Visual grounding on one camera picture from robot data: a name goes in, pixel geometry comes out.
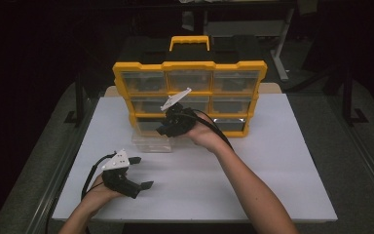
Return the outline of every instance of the dark background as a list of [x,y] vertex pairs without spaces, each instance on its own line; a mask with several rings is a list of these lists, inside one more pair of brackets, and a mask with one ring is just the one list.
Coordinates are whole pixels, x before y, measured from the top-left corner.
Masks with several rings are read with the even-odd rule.
[[[113,84],[111,68],[127,36],[192,33],[180,28],[179,12],[66,11],[69,3],[0,1],[0,209],[78,74],[96,96]],[[341,62],[374,97],[374,1],[320,1],[317,14],[296,11],[287,38],[315,38],[304,68],[320,72]]]

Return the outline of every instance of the forearm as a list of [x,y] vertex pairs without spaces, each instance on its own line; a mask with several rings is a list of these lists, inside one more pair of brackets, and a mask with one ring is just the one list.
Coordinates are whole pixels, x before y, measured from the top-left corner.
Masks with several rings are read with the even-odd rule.
[[219,145],[214,154],[259,233],[297,233],[281,201],[230,147]]
[[59,234],[83,234],[90,219],[91,213],[79,205],[63,224]]

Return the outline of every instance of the plastic drawer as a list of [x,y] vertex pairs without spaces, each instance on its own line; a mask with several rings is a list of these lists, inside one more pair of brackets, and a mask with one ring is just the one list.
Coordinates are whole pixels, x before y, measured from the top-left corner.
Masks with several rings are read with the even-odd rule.
[[244,118],[216,118],[214,123],[223,132],[241,132],[244,129]]
[[245,114],[251,103],[251,97],[212,97],[210,113]]
[[210,90],[211,72],[207,70],[173,70],[167,72],[169,90],[184,91],[187,88],[194,92]]
[[163,71],[122,71],[121,76],[129,94],[165,94],[167,92]]
[[162,113],[160,106],[164,105],[167,97],[131,97],[131,103],[136,113]]
[[209,97],[184,97],[180,101],[180,104],[182,104],[184,108],[190,107],[192,109],[208,112],[208,102]]
[[215,94],[253,94],[259,71],[214,71],[213,92]]

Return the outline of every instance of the clear plastic container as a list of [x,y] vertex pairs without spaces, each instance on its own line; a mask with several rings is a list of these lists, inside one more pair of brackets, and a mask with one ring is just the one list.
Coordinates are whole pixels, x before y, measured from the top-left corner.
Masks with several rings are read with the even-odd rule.
[[215,94],[253,94],[259,71],[214,71],[213,92]]
[[170,153],[174,146],[174,139],[166,136],[141,136],[133,131],[132,144],[145,153]]
[[144,136],[159,136],[156,129],[161,127],[162,118],[137,118],[136,127]]
[[173,70],[167,72],[169,89],[174,92],[187,88],[194,92],[209,91],[211,71],[207,70]]
[[210,113],[245,114],[251,102],[251,97],[212,97]]
[[163,71],[122,71],[121,76],[129,94],[165,94],[167,92]]

